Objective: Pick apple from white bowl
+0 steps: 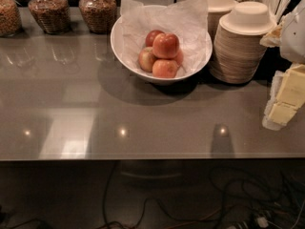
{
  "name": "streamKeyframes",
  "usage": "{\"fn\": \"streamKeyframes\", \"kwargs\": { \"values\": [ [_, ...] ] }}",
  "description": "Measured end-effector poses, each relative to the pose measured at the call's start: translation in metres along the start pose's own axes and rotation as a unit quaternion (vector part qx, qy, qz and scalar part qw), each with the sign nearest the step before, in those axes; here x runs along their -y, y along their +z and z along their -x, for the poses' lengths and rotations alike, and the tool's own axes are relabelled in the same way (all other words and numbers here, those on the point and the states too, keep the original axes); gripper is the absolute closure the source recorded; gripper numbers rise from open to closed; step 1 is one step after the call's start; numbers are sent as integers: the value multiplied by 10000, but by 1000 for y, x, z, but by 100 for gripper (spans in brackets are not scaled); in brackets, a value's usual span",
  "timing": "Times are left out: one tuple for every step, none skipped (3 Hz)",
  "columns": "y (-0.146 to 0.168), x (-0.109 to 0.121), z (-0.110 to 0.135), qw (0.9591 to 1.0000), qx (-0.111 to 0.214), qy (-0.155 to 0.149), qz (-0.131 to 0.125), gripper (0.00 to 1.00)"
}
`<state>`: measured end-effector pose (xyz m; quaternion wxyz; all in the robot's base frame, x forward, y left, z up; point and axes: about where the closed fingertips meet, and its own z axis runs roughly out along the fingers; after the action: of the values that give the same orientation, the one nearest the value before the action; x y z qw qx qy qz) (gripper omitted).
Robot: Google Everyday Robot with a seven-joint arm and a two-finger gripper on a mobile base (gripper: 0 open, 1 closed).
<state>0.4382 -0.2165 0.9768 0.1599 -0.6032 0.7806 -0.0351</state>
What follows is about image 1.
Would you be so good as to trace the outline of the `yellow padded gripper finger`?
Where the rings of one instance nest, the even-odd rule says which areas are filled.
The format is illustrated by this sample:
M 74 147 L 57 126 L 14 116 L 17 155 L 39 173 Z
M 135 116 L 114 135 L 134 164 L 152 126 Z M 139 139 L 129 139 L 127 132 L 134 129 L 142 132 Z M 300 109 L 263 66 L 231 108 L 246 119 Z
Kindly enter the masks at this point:
M 285 72 L 275 72 L 262 125 L 269 130 L 279 131 L 304 104 L 305 65 L 293 63 Z

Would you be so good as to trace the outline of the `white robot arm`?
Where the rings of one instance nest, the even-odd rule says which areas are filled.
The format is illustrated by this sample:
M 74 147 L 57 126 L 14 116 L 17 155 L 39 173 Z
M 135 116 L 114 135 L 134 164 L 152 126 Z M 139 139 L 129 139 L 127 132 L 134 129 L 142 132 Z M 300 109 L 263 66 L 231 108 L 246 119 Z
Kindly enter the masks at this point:
M 264 35 L 260 44 L 279 47 L 280 56 L 292 63 L 284 73 L 275 72 L 262 120 L 265 128 L 279 131 L 305 104 L 305 0 Z

